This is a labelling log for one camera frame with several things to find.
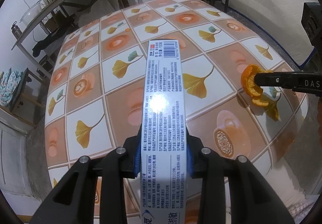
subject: orange peel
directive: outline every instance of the orange peel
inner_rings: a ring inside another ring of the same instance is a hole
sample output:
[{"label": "orange peel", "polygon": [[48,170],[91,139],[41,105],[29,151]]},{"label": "orange peel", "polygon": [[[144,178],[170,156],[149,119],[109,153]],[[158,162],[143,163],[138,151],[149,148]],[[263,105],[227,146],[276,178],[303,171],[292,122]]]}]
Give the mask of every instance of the orange peel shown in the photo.
[{"label": "orange peel", "polygon": [[240,83],[247,95],[252,98],[252,103],[256,106],[267,107],[269,102],[262,100],[263,89],[256,85],[254,79],[258,73],[272,72],[271,70],[262,70],[258,65],[250,64],[246,67],[240,77]]}]

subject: silver bolt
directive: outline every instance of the silver bolt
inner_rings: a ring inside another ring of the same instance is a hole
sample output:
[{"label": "silver bolt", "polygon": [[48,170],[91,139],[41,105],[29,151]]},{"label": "silver bolt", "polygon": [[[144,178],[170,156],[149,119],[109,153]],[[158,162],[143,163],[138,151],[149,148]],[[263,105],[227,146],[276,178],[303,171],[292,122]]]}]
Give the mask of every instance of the silver bolt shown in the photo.
[{"label": "silver bolt", "polygon": [[86,162],[88,162],[88,156],[81,156],[80,159],[79,159],[79,162],[80,163],[86,163]]},{"label": "silver bolt", "polygon": [[239,156],[238,157],[238,160],[241,162],[241,163],[245,163],[247,161],[247,158],[245,156]]},{"label": "silver bolt", "polygon": [[125,148],[123,148],[123,147],[118,147],[117,149],[116,149],[116,153],[117,154],[123,154],[123,153],[125,153],[126,152],[126,149]]},{"label": "silver bolt", "polygon": [[204,147],[204,148],[201,149],[201,152],[202,152],[202,154],[207,155],[207,154],[209,154],[211,152],[211,150],[209,148],[207,148],[207,147]]}]

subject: barcode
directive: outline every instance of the barcode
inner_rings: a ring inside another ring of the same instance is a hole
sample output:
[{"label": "barcode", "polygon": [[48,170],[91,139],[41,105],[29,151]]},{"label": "barcode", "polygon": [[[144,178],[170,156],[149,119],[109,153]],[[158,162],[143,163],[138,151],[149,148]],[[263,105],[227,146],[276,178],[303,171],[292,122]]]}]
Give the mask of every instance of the barcode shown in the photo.
[{"label": "barcode", "polygon": [[164,58],[175,57],[174,41],[165,41],[163,43],[163,57]]}]

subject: white door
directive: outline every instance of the white door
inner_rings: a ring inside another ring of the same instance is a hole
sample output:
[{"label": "white door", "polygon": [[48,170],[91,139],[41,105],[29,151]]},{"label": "white door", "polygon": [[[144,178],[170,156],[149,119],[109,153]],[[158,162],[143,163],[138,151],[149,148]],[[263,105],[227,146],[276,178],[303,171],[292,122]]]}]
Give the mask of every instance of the white door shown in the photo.
[{"label": "white door", "polygon": [[26,137],[0,123],[0,188],[32,195],[27,174]]}]

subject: floor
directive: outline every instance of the floor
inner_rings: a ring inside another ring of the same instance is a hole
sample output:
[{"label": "floor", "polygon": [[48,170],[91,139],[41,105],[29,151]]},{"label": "floor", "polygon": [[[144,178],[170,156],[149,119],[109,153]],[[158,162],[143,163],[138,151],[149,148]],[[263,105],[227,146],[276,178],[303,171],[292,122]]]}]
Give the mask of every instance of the floor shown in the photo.
[{"label": "floor", "polygon": [[[220,2],[215,7],[223,9]],[[253,30],[270,44],[294,69],[298,70],[286,53],[263,31],[253,23],[235,13],[232,10],[228,14],[240,21],[242,24]],[[310,65],[305,67],[306,71],[313,71]],[[48,89],[43,88],[39,96],[42,103],[46,102]],[[317,116],[318,97],[309,96],[309,112],[302,125],[299,135],[289,148],[285,159],[297,176],[300,186],[310,192],[322,169],[322,147],[319,146]],[[44,200],[50,192],[51,184],[47,169],[44,143],[44,111],[35,112],[35,121],[39,121],[36,129],[32,130],[26,140],[27,169],[30,186],[36,199]]]}]

